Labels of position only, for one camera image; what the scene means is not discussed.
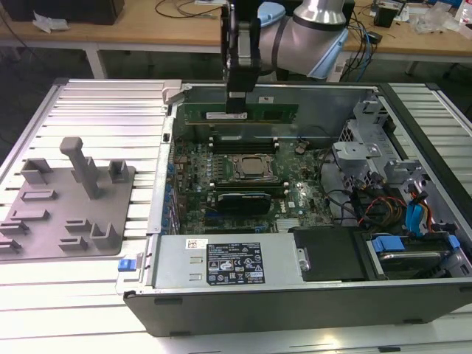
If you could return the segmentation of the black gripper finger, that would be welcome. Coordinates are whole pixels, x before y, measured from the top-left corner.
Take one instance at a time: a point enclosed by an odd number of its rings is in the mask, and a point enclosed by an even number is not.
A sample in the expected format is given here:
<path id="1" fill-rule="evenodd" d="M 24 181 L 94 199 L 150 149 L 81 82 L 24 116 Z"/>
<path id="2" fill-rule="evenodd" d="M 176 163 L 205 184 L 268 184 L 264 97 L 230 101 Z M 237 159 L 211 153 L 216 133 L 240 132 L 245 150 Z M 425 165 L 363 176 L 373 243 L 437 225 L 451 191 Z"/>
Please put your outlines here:
<path id="1" fill-rule="evenodd" d="M 226 93 L 225 112 L 238 119 L 247 118 L 246 92 L 229 91 Z"/>

